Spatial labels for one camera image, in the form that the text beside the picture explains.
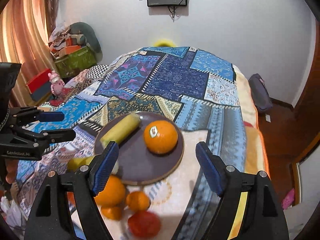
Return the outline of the left hand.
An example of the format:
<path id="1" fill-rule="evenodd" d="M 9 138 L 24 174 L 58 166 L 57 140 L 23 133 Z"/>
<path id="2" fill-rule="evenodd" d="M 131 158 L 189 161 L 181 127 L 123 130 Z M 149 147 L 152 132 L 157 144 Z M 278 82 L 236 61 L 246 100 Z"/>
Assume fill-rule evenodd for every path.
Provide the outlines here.
<path id="1" fill-rule="evenodd" d="M 16 180 L 18 170 L 18 160 L 5 159 L 5 165 L 7 169 L 6 181 L 12 184 Z"/>

